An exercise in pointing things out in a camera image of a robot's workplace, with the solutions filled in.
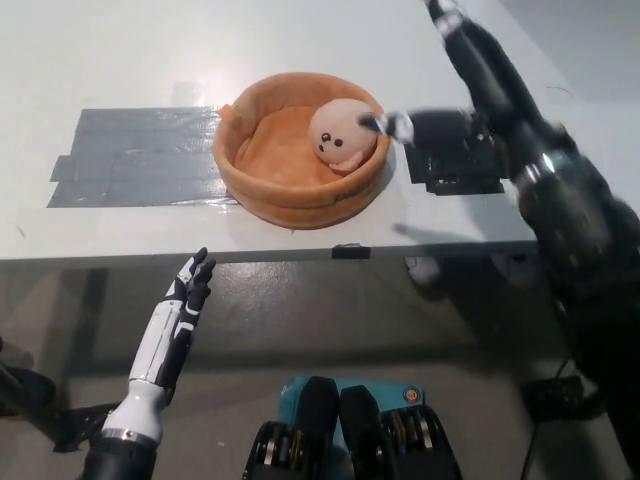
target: robotic arm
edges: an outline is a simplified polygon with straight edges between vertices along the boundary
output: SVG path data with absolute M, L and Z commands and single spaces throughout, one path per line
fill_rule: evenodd
M 215 262 L 201 249 L 156 306 L 129 373 L 129 391 L 91 446 L 81 480 L 150 480 L 162 440 L 160 413 L 171 403 Z
M 640 478 L 640 221 L 562 127 L 547 122 L 496 41 L 453 0 L 425 0 L 474 110 L 364 116 L 360 124 L 420 148 L 488 133 L 503 152 L 534 231 L 576 365 L 605 400 Z

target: gray duct tape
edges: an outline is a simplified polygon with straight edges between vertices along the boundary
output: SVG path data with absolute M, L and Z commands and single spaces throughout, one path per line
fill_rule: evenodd
M 50 208 L 229 205 L 211 108 L 84 110 L 51 175 Z

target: stuffed toy head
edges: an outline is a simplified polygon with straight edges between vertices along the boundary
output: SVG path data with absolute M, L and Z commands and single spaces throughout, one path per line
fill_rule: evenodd
M 369 158 L 377 135 L 360 125 L 358 117 L 373 109 L 360 100 L 341 98 L 320 107 L 309 125 L 314 152 L 336 172 L 350 173 Z

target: teal device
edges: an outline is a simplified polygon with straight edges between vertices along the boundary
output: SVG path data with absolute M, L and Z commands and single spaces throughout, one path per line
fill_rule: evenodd
M 296 417 L 300 391 L 307 384 L 311 375 L 296 375 L 284 387 L 280 394 L 277 420 L 292 424 Z M 378 402 L 380 412 L 397 408 L 411 407 L 425 403 L 424 388 L 418 385 L 377 382 L 372 380 L 357 380 L 350 378 L 333 378 L 338 387 L 338 393 L 344 388 L 364 385 Z M 331 479 L 350 478 L 352 471 L 349 452 L 342 436 L 340 419 L 338 419 L 333 435 L 333 451 L 331 454 Z

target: white robotic hand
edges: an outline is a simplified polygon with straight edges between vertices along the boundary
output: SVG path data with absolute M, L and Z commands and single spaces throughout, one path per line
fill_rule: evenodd
M 191 257 L 153 311 L 129 373 L 129 392 L 107 418 L 103 437 L 157 447 L 162 439 L 160 412 L 173 398 L 200 311 L 210 295 L 215 261 L 207 249 Z

